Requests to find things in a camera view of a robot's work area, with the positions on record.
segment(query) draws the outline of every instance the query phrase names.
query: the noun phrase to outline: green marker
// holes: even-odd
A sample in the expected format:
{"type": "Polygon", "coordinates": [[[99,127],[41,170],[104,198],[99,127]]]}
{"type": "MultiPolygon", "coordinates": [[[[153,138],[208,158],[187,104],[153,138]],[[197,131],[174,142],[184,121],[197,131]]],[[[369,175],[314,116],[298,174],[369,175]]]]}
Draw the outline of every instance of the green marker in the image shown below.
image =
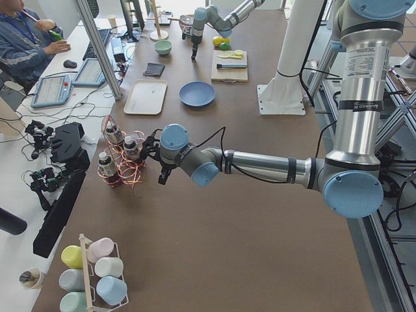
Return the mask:
{"type": "Polygon", "coordinates": [[[59,33],[55,32],[55,31],[49,31],[49,32],[51,33],[52,37],[55,38],[57,41],[63,39],[63,37],[59,33]]]}

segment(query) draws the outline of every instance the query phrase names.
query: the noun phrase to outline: robotic arm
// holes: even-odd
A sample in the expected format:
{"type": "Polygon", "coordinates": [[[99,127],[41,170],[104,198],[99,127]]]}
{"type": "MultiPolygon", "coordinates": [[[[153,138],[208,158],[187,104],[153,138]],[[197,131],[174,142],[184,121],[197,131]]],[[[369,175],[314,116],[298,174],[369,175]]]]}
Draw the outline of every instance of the robotic arm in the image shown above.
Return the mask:
{"type": "Polygon", "coordinates": [[[193,43],[191,59],[195,60],[196,58],[198,45],[202,42],[203,28],[206,23],[210,23],[220,36],[227,38],[231,34],[232,28],[244,21],[252,10],[260,7],[264,2],[265,0],[245,0],[224,19],[221,18],[218,9],[213,5],[206,8],[197,8],[194,13],[192,36],[190,38],[193,43]]]}
{"type": "Polygon", "coordinates": [[[413,3],[414,0],[335,2],[333,40],[346,47],[346,61],[334,147],[324,159],[298,160],[218,148],[201,150],[189,142],[183,126],[172,124],[163,129],[160,145],[152,145],[159,162],[182,168],[200,186],[208,184],[219,171],[239,172],[317,190],[332,210],[347,218],[373,213],[383,200],[377,178],[380,162],[374,147],[389,50],[402,36],[405,13],[413,3]]]}

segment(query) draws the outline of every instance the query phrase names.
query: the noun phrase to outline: tablet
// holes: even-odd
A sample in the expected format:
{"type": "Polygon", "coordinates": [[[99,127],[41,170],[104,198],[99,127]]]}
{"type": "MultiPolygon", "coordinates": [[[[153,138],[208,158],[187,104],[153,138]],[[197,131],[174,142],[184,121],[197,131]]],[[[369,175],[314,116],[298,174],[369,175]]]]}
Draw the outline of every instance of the tablet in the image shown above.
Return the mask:
{"type": "Polygon", "coordinates": [[[69,75],[41,77],[36,85],[31,107],[47,107],[65,104],[71,92],[69,75]]]}
{"type": "Polygon", "coordinates": [[[97,88],[101,86],[104,81],[105,77],[98,59],[86,58],[72,81],[72,85],[85,88],[97,88]]]}

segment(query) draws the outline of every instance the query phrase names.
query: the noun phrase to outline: beige tray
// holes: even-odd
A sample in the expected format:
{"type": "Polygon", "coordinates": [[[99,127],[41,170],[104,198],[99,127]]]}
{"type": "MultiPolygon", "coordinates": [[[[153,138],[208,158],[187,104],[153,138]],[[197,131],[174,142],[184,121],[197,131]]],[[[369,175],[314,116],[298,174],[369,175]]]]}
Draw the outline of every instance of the beige tray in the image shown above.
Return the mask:
{"type": "Polygon", "coordinates": [[[136,80],[125,102],[124,112],[157,115],[162,111],[167,86],[165,80],[136,80]]]}

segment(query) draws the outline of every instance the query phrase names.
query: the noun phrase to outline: green lime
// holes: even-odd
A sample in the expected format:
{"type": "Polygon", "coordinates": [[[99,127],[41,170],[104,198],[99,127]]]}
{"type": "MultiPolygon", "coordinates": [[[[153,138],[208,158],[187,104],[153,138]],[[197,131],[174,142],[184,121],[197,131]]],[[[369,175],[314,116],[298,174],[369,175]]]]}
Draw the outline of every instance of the green lime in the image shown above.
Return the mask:
{"type": "Polygon", "coordinates": [[[222,42],[220,44],[220,50],[225,51],[229,49],[229,44],[227,42],[222,42]]]}

